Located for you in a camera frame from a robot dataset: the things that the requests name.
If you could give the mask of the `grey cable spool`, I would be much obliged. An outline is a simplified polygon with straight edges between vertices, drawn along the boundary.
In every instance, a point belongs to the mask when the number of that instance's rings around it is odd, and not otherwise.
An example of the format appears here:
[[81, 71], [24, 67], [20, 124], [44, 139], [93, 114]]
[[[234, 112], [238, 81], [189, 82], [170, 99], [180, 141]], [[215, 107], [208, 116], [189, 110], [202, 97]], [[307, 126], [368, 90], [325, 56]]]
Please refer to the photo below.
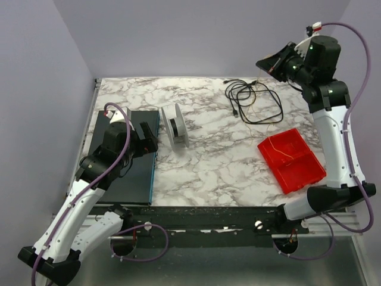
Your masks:
[[172, 150], [177, 152], [183, 147], [189, 148], [190, 143], [188, 129], [186, 126], [185, 118], [180, 109], [180, 105], [175, 103], [174, 108], [176, 112], [174, 117], [170, 117], [167, 114], [166, 107], [161, 107], [161, 114], [163, 117], [165, 131], [167, 133]]

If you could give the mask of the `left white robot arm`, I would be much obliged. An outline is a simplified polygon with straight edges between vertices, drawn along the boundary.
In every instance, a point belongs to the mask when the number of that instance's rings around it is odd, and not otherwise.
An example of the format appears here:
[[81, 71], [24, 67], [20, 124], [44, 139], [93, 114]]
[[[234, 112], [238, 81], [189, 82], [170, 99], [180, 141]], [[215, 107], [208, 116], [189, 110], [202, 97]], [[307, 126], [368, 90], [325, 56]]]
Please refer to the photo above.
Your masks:
[[121, 178], [121, 171], [133, 159], [157, 151], [158, 140], [149, 125], [142, 122], [140, 127], [143, 138], [130, 121], [112, 121], [102, 143], [81, 159], [71, 190], [56, 217], [32, 246], [23, 247], [18, 254], [32, 269], [32, 285], [68, 285], [96, 246], [110, 235], [136, 229], [131, 212], [113, 205], [94, 225], [79, 231], [94, 205]]

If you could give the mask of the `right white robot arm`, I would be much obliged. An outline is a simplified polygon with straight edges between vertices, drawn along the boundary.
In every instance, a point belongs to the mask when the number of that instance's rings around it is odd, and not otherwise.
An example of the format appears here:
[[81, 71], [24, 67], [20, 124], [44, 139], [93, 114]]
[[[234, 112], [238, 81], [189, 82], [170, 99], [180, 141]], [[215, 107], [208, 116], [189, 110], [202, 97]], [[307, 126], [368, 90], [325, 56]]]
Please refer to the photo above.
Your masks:
[[341, 46], [331, 36], [317, 35], [299, 44], [289, 42], [279, 52], [257, 61], [259, 69], [279, 82], [302, 89], [316, 126], [326, 162], [326, 183], [311, 186], [304, 197], [282, 206], [288, 221], [369, 202], [376, 186], [368, 183], [357, 159], [351, 133], [348, 87], [334, 73]]

